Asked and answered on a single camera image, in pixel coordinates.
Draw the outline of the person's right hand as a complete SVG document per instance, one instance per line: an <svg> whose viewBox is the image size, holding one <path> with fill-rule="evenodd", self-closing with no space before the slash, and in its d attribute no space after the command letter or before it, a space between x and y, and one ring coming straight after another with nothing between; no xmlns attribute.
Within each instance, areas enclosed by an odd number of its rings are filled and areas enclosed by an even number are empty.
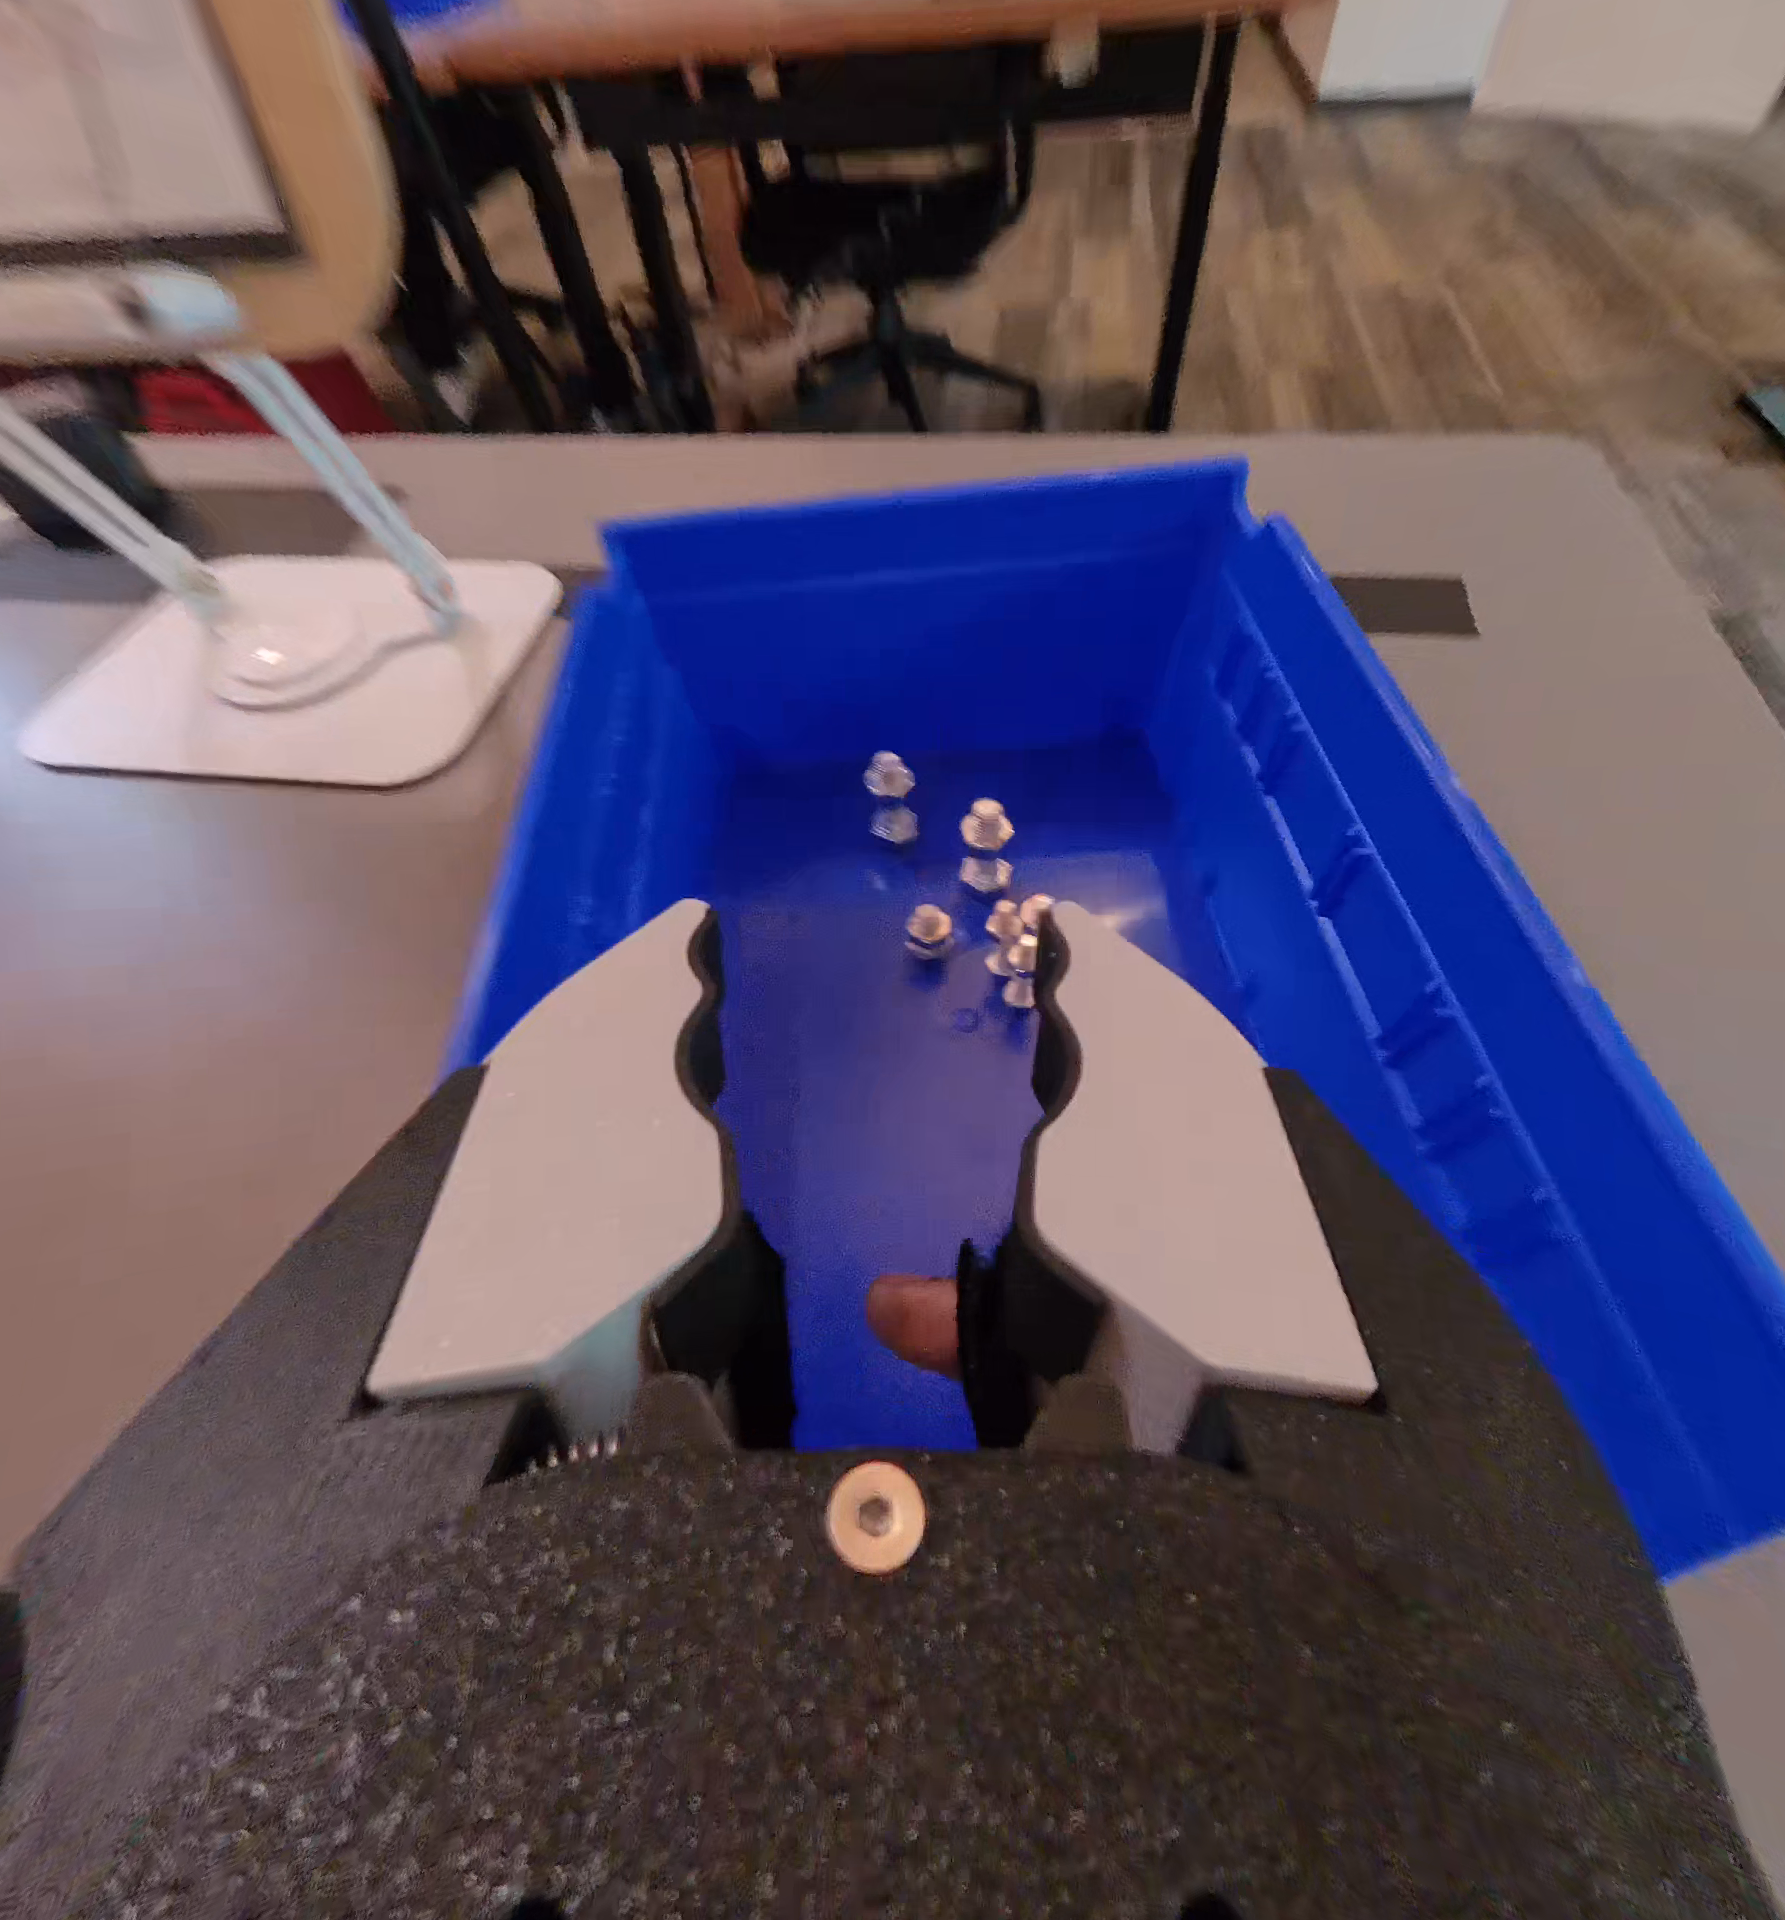
<svg viewBox="0 0 1785 1920"><path fill-rule="evenodd" d="M960 1379L955 1278L880 1275L868 1287L865 1321L880 1346L906 1364Z"/></svg>

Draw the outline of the white document stand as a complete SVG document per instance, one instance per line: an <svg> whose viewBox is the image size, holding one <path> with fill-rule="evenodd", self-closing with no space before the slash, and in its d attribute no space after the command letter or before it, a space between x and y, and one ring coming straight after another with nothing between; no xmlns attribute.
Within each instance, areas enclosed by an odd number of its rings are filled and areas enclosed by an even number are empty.
<svg viewBox="0 0 1785 1920"><path fill-rule="evenodd" d="M397 790L454 764L564 604L541 563L449 562L200 269L0 269L0 363L197 350L377 546L207 562L0 394L0 467L159 597L27 722L51 770Z"/></svg>

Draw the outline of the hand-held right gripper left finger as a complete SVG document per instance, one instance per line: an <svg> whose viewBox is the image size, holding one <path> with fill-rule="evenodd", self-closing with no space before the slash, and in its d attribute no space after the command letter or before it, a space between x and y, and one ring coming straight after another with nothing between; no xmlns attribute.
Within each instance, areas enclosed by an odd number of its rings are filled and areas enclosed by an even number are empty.
<svg viewBox="0 0 1785 1920"><path fill-rule="evenodd" d="M663 1307L731 1247L739 1182L694 1045L717 919L676 900L495 1042L366 1376L379 1404L521 1392L570 1441L620 1432L665 1368Z"/></svg>

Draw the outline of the black office chair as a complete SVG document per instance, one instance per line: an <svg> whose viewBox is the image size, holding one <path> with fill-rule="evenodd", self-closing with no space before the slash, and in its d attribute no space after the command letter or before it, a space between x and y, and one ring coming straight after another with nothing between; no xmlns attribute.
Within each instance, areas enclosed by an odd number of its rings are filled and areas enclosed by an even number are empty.
<svg viewBox="0 0 1785 1920"><path fill-rule="evenodd" d="M878 383L904 424L925 434L917 376L962 379L1020 400L1020 428L1045 428L1036 381L962 354L947 334L917 329L904 294L971 277L1020 219L1035 185L1039 130L1014 118L979 162L930 178L854 181L809 170L796 158L761 176L740 217L742 262L781 284L790 300L841 287L865 298L861 334L811 354L793 373L796 420L811 421L843 392Z"/></svg>

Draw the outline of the blue plastic bin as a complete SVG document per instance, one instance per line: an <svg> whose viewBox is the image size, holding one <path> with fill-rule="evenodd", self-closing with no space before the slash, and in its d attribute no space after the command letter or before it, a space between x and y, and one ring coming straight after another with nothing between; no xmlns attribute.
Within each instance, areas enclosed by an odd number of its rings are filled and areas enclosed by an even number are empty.
<svg viewBox="0 0 1785 1920"><path fill-rule="evenodd" d="M1504 1299L1659 1575L1785 1533L1785 1275L1239 460L604 533L449 1068L679 896L719 917L728 1126L783 1253L809 1448L968 1445L869 1356L865 1283L1007 1227L1035 1018L904 914L1007 804L1029 891L1114 917L1294 1071ZM871 839L864 769L915 776Z"/></svg>

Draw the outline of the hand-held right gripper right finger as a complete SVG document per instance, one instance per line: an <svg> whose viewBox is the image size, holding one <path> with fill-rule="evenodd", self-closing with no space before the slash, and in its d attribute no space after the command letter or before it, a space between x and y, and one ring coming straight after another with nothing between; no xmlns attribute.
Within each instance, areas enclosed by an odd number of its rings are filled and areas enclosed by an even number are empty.
<svg viewBox="0 0 1785 1920"><path fill-rule="evenodd" d="M1227 1394L1376 1410L1379 1382L1269 1068L1179 972L1071 900L1032 972L1040 1115L1011 1216L1029 1406L1109 1390L1130 1445L1179 1453Z"/></svg>

